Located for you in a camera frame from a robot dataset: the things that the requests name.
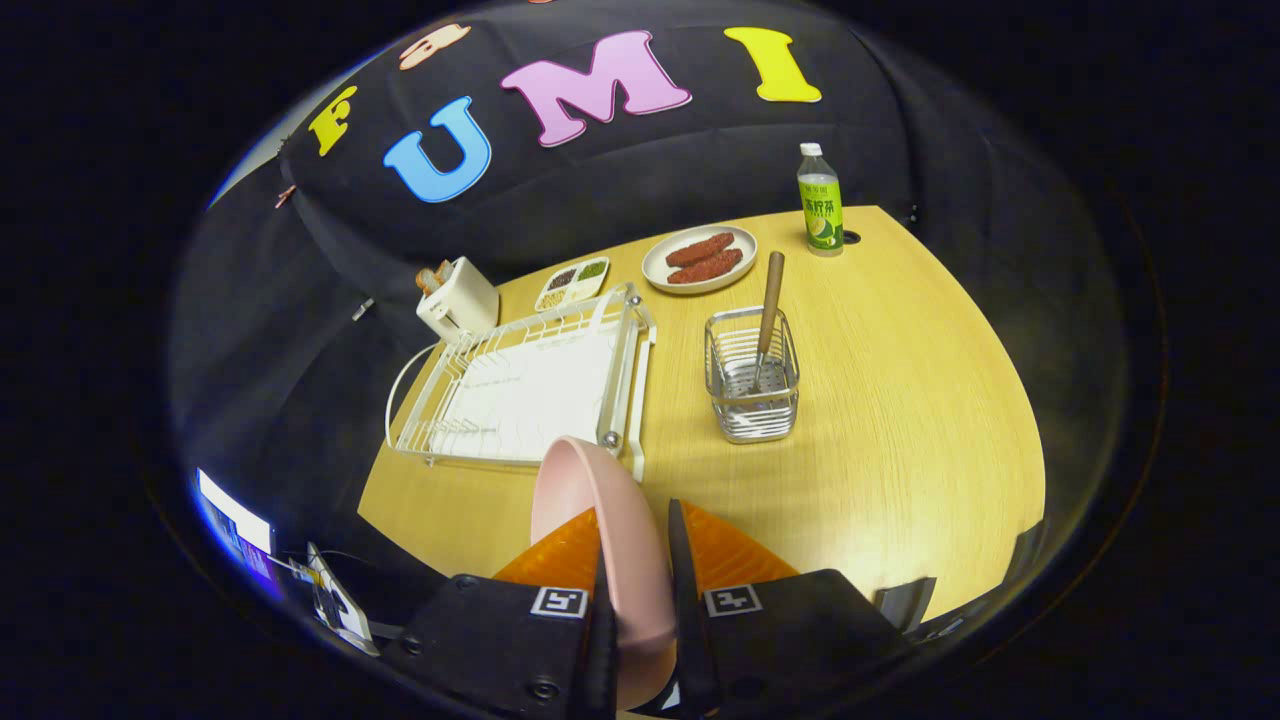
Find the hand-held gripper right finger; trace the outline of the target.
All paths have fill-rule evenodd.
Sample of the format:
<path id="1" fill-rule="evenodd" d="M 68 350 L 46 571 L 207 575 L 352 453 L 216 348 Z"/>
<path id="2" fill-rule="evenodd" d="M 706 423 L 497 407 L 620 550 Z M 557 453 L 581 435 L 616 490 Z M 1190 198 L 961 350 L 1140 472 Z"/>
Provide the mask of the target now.
<path id="1" fill-rule="evenodd" d="M 840 571 L 713 580 L 707 519 L 669 502 L 676 665 L 662 719 L 850 719 L 915 648 Z"/>

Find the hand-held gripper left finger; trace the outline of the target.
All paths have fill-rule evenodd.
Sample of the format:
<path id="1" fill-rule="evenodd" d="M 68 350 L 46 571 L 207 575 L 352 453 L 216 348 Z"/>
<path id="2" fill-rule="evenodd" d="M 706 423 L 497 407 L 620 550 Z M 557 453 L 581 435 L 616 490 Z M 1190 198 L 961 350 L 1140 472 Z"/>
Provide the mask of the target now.
<path id="1" fill-rule="evenodd" d="M 618 620 L 594 509 L 498 578 L 461 574 L 416 610 L 385 662 L 461 719 L 612 719 Z"/>

